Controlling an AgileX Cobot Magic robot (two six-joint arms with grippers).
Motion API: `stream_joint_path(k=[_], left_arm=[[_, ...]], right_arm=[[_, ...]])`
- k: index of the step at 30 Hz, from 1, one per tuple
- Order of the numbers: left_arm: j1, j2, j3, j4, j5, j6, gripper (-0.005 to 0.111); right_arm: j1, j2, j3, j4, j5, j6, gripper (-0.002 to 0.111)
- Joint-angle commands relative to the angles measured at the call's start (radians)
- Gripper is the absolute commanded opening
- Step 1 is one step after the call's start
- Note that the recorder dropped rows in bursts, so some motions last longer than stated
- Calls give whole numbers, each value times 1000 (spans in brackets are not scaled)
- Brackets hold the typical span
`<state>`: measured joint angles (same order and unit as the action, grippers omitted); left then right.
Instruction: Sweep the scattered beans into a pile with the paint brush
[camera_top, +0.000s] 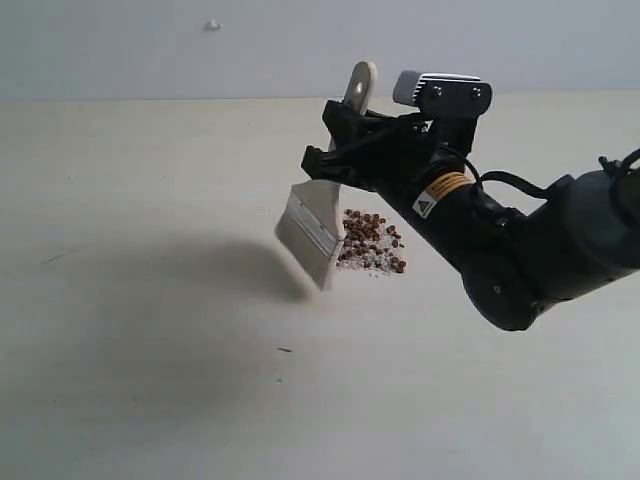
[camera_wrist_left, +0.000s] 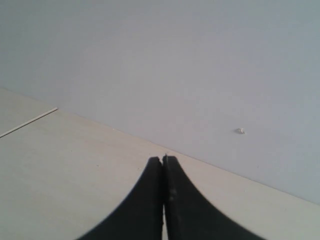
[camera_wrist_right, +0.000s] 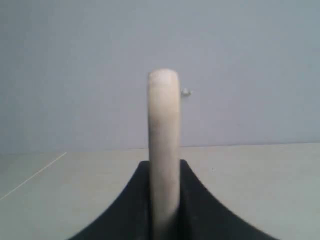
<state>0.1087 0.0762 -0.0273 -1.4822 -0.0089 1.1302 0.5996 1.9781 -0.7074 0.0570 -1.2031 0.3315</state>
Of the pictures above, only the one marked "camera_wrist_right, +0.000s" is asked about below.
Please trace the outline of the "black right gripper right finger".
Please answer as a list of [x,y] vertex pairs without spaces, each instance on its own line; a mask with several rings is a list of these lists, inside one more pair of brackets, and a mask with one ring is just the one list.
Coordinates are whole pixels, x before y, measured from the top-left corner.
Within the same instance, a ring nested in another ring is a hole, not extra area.
[[229,210],[196,176],[186,160],[180,161],[179,240],[273,240]]

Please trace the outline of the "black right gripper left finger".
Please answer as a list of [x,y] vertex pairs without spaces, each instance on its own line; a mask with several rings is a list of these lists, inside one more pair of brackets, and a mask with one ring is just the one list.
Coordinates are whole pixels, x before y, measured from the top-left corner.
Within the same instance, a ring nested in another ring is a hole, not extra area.
[[72,240],[149,240],[150,186],[148,161],[138,164],[121,194]]

